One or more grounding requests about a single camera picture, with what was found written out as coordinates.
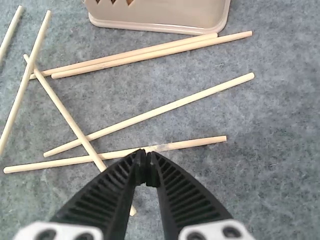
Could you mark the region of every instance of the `wooden stick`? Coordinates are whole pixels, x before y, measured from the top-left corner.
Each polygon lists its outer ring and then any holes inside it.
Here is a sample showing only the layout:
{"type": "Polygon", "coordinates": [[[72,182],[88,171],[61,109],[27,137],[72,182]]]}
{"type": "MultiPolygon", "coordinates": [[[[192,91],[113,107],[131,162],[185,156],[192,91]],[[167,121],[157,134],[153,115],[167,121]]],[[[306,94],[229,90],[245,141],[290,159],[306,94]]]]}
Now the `wooden stick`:
{"type": "MultiPolygon", "coordinates": [[[[146,152],[153,152],[153,151],[164,152],[164,151],[170,151],[170,150],[186,149],[186,148],[204,146],[209,144],[222,143],[225,141],[227,141],[227,136],[199,138],[199,139],[193,139],[193,140],[187,140],[187,141],[165,143],[160,145],[136,147],[136,148],[120,150],[120,151],[105,152],[105,153],[99,154],[99,157],[104,160],[110,160],[110,159],[123,158],[139,149],[144,149],[146,152]]],[[[29,164],[16,165],[16,166],[6,166],[3,169],[3,172],[5,174],[11,174],[11,173],[18,173],[18,172],[25,172],[25,171],[69,166],[69,165],[75,165],[75,164],[84,164],[92,161],[93,160],[90,156],[78,156],[78,157],[53,160],[53,161],[29,163],[29,164]]]]}
{"type": "Polygon", "coordinates": [[[6,31],[4,39],[3,39],[2,43],[1,43],[1,46],[0,46],[0,64],[2,62],[2,59],[5,56],[7,48],[9,46],[9,44],[10,44],[11,39],[12,39],[12,36],[14,35],[14,32],[16,30],[16,27],[18,25],[18,22],[19,22],[19,19],[21,17],[21,14],[22,14],[23,10],[24,10],[24,8],[21,5],[19,5],[17,10],[16,10],[16,12],[15,12],[15,14],[14,14],[14,16],[13,16],[13,18],[12,18],[12,20],[11,20],[11,22],[10,22],[8,30],[6,31]]]}
{"type": "MultiPolygon", "coordinates": [[[[29,57],[28,55],[24,54],[23,55],[25,61],[28,63],[29,62],[29,57]]],[[[94,161],[95,165],[98,167],[100,172],[103,172],[104,170],[107,169],[106,165],[102,162],[101,158],[98,156],[84,133],[81,131],[80,127],[77,125],[75,120],[72,118],[68,110],[65,108],[63,103],[60,101],[58,98],[57,94],[54,92],[54,90],[50,87],[46,79],[41,75],[41,72],[37,69],[36,65],[33,67],[33,72],[38,78],[39,82],[43,86],[44,90],[46,93],[49,95],[55,106],[58,108],[66,122],[69,124],[70,128],[72,131],[75,133],[85,150],[88,152],[90,158],[94,161]]]]}
{"type": "Polygon", "coordinates": [[[182,53],[194,49],[200,49],[216,44],[222,44],[222,43],[227,43],[231,42],[234,40],[239,40],[243,38],[247,38],[252,36],[252,31],[246,31],[246,32],[241,32],[241,33],[236,33],[228,36],[221,36],[217,38],[212,38],[212,39],[207,39],[203,41],[198,41],[186,45],[181,45],[181,46],[176,46],[168,49],[163,49],[159,51],[153,51],[145,54],[140,54],[136,56],[131,56],[131,57],[126,57],[114,61],[108,61],[108,62],[103,62],[91,66],[85,66],[77,69],[72,69],[72,70],[67,70],[63,72],[57,72],[51,75],[53,79],[60,79],[60,78],[65,78],[65,77],[70,77],[74,75],[79,75],[79,74],[85,74],[85,73],[90,73],[93,71],[98,71],[102,69],[107,69],[107,68],[112,68],[116,66],[121,66],[125,64],[131,64],[131,63],[136,63],[139,61],[144,61],[148,59],[154,59],[154,58],[159,58],[171,54],[177,54],[177,53],[182,53]]]}
{"type": "MultiPolygon", "coordinates": [[[[158,107],[156,109],[153,109],[151,111],[145,112],[145,113],[140,114],[138,116],[135,116],[133,118],[127,119],[127,120],[122,121],[122,122],[119,122],[119,123],[117,123],[115,125],[109,126],[109,127],[104,128],[102,130],[96,131],[94,133],[91,133],[91,134],[87,135],[86,137],[87,137],[87,139],[89,141],[92,141],[94,139],[98,139],[98,138],[100,138],[102,136],[108,135],[110,133],[113,133],[113,132],[116,132],[118,130],[124,129],[126,127],[131,126],[131,125],[140,123],[140,122],[142,122],[144,120],[147,120],[147,119],[150,119],[152,117],[158,116],[160,114],[166,113],[166,112],[168,112],[170,110],[179,108],[181,106],[184,106],[186,104],[192,103],[192,102],[197,101],[199,99],[203,99],[205,97],[208,97],[208,96],[210,96],[212,94],[215,94],[215,93],[218,93],[220,91],[226,90],[228,88],[231,88],[231,87],[237,86],[239,84],[245,83],[247,81],[252,80],[254,77],[255,77],[255,75],[252,72],[248,73],[246,75],[237,77],[237,78],[235,78],[233,80],[224,82],[224,83],[219,84],[217,86],[214,86],[214,87],[208,88],[206,90],[200,91],[198,93],[195,93],[193,95],[187,96],[187,97],[182,98],[180,100],[171,102],[171,103],[169,103],[167,105],[163,105],[163,106],[158,107]]],[[[49,156],[64,152],[66,150],[72,149],[72,148],[74,148],[76,146],[79,146],[80,144],[81,144],[80,141],[77,139],[77,140],[71,141],[69,143],[66,143],[64,145],[61,145],[59,147],[56,147],[56,148],[54,148],[54,149],[52,149],[50,151],[47,151],[47,152],[45,152],[43,154],[43,156],[44,157],[49,157],[49,156]]]]}
{"type": "MultiPolygon", "coordinates": [[[[46,76],[50,76],[55,73],[60,73],[60,72],[64,72],[64,71],[68,71],[68,70],[72,70],[72,69],[79,69],[79,68],[83,68],[83,67],[87,67],[87,66],[91,66],[91,65],[95,65],[95,64],[102,64],[102,63],[106,63],[106,62],[110,62],[110,61],[114,61],[114,60],[118,60],[118,59],[124,59],[124,58],[132,57],[132,56],[136,56],[136,55],[140,55],[140,54],[151,53],[151,52],[155,52],[155,51],[159,51],[159,50],[174,48],[177,46],[195,43],[195,42],[199,42],[199,41],[203,41],[203,40],[207,40],[207,39],[213,39],[216,37],[218,37],[217,33],[189,37],[186,39],[181,39],[181,40],[167,42],[167,43],[163,43],[163,44],[159,44],[159,45],[149,46],[149,47],[145,47],[145,48],[141,48],[141,49],[137,49],[137,50],[133,50],[133,51],[127,51],[127,52],[123,52],[123,53],[119,53],[119,54],[115,54],[115,55],[111,55],[111,56],[105,56],[105,57],[101,57],[101,58],[97,58],[97,59],[93,59],[93,60],[89,60],[89,61],[83,61],[83,62],[75,63],[72,65],[61,66],[61,67],[42,71],[41,73],[44,77],[46,77],[46,76]]],[[[35,79],[35,78],[36,78],[36,76],[34,74],[32,74],[30,77],[30,79],[35,79]]]]}
{"type": "Polygon", "coordinates": [[[0,138],[0,155],[3,153],[3,151],[5,149],[5,145],[7,143],[9,134],[11,132],[12,126],[13,126],[15,119],[16,119],[16,116],[18,114],[18,110],[19,110],[20,104],[22,102],[22,98],[24,96],[24,93],[26,91],[26,88],[27,88],[27,85],[29,82],[30,74],[33,70],[35,60],[37,58],[38,52],[41,47],[41,43],[44,40],[46,29],[48,28],[50,16],[51,16],[51,12],[47,11],[45,14],[44,20],[42,22],[42,25],[40,27],[40,30],[38,32],[38,35],[36,37],[36,40],[35,40],[31,55],[30,55],[30,61],[25,67],[19,90],[18,90],[16,97],[14,99],[12,109],[10,111],[9,117],[6,121],[6,124],[3,129],[3,133],[0,138]]]}

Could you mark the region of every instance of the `gray carpet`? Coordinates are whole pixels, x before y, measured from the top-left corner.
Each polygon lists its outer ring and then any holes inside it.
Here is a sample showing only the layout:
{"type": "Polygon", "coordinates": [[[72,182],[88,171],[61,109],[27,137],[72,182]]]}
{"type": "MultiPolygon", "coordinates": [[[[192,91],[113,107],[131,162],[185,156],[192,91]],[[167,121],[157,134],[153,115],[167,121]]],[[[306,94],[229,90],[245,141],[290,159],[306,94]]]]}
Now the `gray carpet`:
{"type": "MultiPolygon", "coordinates": [[[[80,0],[0,0],[0,39],[19,4],[26,11],[0,69],[2,132],[47,9],[41,70],[185,38],[93,26],[80,0]]],[[[164,152],[207,187],[257,239],[320,236],[320,7],[316,0],[233,0],[221,36],[251,38],[52,80],[85,134],[243,74],[256,78],[92,141],[97,152],[227,135],[226,143],[164,152]]],[[[31,81],[0,168],[41,162],[75,139],[41,85],[31,81]]],[[[85,155],[82,146],[50,160],[85,155]]],[[[0,232],[9,240],[48,220],[99,173],[92,163],[0,173],[0,232]]],[[[126,239],[163,240],[155,189],[137,188],[126,239]]]]}

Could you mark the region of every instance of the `beige plastic basket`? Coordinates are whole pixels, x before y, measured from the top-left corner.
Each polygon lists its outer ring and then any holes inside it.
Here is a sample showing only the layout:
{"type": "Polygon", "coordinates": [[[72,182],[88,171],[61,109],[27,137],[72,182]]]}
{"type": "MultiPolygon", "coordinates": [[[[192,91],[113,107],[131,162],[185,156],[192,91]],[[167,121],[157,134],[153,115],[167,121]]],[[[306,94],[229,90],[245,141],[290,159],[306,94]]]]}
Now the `beige plastic basket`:
{"type": "Polygon", "coordinates": [[[202,35],[220,32],[231,0],[84,0],[98,27],[202,35]]]}

